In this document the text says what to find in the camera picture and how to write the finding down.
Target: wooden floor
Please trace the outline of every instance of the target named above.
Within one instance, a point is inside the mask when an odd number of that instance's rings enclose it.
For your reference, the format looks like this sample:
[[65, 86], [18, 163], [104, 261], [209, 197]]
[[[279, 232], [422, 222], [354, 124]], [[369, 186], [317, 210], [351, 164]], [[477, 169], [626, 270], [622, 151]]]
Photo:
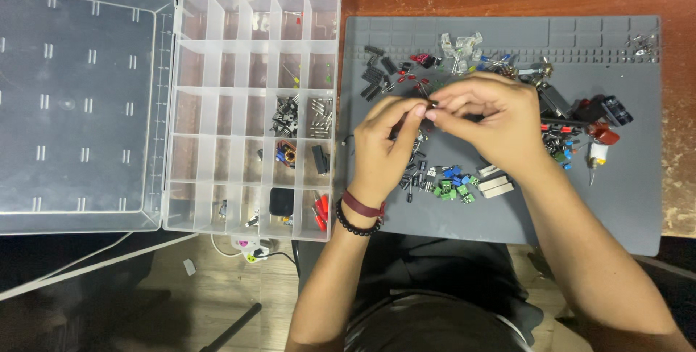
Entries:
[[[216, 237], [224, 252], [236, 252], [229, 238]], [[290, 241], [278, 242], [278, 249], [291, 255]], [[550, 351], [553, 317], [565, 305], [556, 285], [544, 279], [526, 255], [528, 245], [509, 245], [515, 270], [530, 294], [529, 302], [544, 310], [544, 322], [534, 330], [534, 350]], [[196, 273], [188, 276], [183, 261], [190, 258]], [[219, 336], [255, 302], [263, 309], [222, 351], [282, 351], [285, 347], [290, 317], [297, 299], [297, 272], [283, 256], [256, 264], [244, 258], [226, 258], [210, 243], [210, 236], [200, 235], [154, 255], [152, 271], [139, 288], [169, 289], [169, 302], [142, 318], [147, 323], [136, 339], [120, 342], [124, 350], [199, 351]]]

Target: person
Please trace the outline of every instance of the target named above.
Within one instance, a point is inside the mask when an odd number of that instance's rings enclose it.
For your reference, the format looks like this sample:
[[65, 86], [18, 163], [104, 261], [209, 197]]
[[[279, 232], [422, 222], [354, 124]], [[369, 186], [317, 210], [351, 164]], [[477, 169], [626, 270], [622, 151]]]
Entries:
[[[546, 153], [533, 87], [474, 72], [431, 99], [439, 102], [436, 109], [426, 111], [419, 98], [386, 97], [369, 111], [353, 132], [355, 172], [346, 192], [380, 208], [399, 183], [426, 117], [515, 179], [558, 287], [595, 351], [694, 350], [650, 278]], [[388, 140], [404, 115], [398, 137]], [[466, 115], [484, 118], [473, 122]], [[554, 201], [548, 201], [550, 192]], [[341, 209], [350, 226], [375, 225], [376, 217], [346, 203], [344, 193]], [[360, 236], [336, 223], [309, 276], [301, 269], [306, 280], [285, 350], [530, 350], [530, 332], [542, 314], [525, 302], [504, 245], [409, 239], [418, 237]]]

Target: red wristband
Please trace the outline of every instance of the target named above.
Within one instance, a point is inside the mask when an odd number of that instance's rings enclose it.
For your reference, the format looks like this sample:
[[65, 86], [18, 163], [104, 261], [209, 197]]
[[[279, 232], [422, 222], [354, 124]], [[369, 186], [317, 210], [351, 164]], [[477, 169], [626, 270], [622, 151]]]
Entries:
[[352, 194], [346, 190], [343, 192], [343, 204], [348, 205], [353, 211], [359, 215], [363, 215], [366, 218], [381, 218], [384, 216], [384, 206], [386, 202], [382, 202], [382, 205], [377, 208], [370, 208], [367, 205], [360, 203]]

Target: hand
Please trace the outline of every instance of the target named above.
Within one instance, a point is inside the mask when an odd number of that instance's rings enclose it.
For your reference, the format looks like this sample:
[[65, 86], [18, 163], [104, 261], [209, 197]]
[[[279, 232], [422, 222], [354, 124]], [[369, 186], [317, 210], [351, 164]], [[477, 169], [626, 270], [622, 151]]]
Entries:
[[[355, 135], [355, 174], [348, 191], [370, 208], [379, 208], [409, 163], [413, 141], [425, 114], [426, 100], [388, 96], [370, 109]], [[395, 141], [392, 127], [406, 114]]]
[[[437, 109], [426, 113], [435, 125], [472, 143], [495, 166], [520, 179], [530, 167], [547, 162], [539, 128], [539, 97], [534, 87], [495, 73], [474, 72], [436, 91]], [[461, 118], [483, 115], [474, 123]]]

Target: black beaded bracelet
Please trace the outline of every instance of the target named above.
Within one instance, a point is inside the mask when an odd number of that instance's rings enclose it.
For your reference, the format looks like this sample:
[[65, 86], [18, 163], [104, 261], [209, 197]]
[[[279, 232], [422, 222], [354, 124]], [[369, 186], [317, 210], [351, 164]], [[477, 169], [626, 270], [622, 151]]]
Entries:
[[370, 236], [375, 232], [378, 232], [380, 228], [382, 228], [382, 217], [377, 216], [377, 222], [374, 223], [374, 226], [370, 228], [359, 228], [355, 227], [352, 225], [348, 219], [346, 219], [346, 216], [343, 214], [343, 208], [341, 207], [341, 204], [343, 203], [343, 199], [338, 199], [336, 202], [336, 217], [338, 218], [338, 221], [341, 223], [342, 226], [344, 226], [348, 232], [352, 232], [356, 235], [360, 236]]

